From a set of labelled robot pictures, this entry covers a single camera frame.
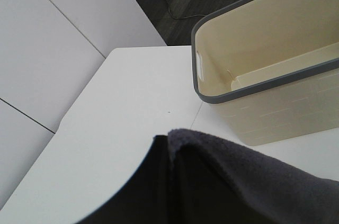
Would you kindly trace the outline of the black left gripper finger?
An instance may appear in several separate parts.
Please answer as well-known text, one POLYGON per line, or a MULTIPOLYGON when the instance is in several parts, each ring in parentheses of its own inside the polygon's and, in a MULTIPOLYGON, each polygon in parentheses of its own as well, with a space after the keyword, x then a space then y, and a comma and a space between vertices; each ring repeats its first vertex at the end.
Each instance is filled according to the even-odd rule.
POLYGON ((167 136, 156 136, 118 192, 79 223, 171 223, 167 136))

